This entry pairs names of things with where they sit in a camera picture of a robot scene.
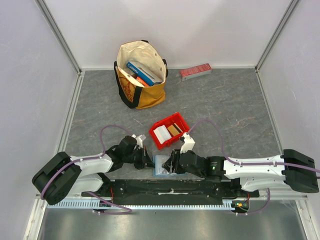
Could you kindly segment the blue leather card holder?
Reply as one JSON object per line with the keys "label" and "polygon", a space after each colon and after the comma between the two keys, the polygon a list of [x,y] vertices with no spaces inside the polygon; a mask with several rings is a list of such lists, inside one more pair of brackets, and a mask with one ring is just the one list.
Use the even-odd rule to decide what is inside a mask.
{"label": "blue leather card holder", "polygon": [[153,175],[156,178],[173,177],[176,175],[176,173],[170,173],[168,170],[162,167],[162,164],[164,164],[169,158],[169,155],[155,155],[152,157],[152,161],[154,163]]}

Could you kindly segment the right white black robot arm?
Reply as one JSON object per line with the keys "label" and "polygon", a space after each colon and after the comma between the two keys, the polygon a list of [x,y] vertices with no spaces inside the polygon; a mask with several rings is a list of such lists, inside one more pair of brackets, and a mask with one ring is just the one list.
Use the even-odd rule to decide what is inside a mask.
{"label": "right white black robot arm", "polygon": [[293,149],[266,158],[201,157],[189,150],[173,150],[162,164],[169,173],[190,173],[214,183],[229,181],[229,191],[235,197],[259,189],[282,189],[307,194],[319,193],[315,161]]}

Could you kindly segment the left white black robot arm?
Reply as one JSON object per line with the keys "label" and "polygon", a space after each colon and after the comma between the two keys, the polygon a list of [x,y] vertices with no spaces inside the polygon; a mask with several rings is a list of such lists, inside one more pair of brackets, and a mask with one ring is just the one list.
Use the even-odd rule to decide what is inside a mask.
{"label": "left white black robot arm", "polygon": [[138,170],[155,166],[143,144],[145,138],[144,135],[127,135],[119,144],[97,155],[79,157],[58,152],[31,182],[40,198],[49,205],[61,202],[68,195],[87,191],[106,196],[111,182],[106,173],[114,172],[124,164],[133,164]]}

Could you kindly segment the white cards stack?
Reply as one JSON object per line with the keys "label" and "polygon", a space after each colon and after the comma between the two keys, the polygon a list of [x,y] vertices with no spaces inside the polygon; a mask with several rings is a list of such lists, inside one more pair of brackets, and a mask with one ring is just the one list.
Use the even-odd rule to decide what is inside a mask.
{"label": "white cards stack", "polygon": [[157,140],[160,144],[163,144],[164,142],[170,140],[172,138],[169,130],[166,128],[165,125],[161,125],[153,130],[153,133],[155,134]]}

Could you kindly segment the red plastic bin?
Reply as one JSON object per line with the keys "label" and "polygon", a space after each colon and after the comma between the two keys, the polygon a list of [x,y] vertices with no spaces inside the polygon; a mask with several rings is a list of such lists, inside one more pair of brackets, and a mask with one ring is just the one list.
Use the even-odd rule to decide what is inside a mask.
{"label": "red plastic bin", "polygon": [[[165,141],[163,144],[160,144],[158,139],[156,138],[153,130],[156,129],[159,126],[165,125],[165,127],[167,128],[168,126],[170,126],[171,124],[176,123],[181,129],[182,129],[182,133],[180,133],[177,136],[172,137],[171,139]],[[165,147],[169,147],[171,146],[173,143],[177,142],[180,137],[188,132],[190,130],[190,127],[188,126],[187,122],[184,120],[184,118],[182,117],[182,115],[179,112],[176,112],[156,123],[153,124],[153,126],[149,129],[149,134],[151,135],[155,145],[157,146],[157,148],[159,150],[165,148]]]}

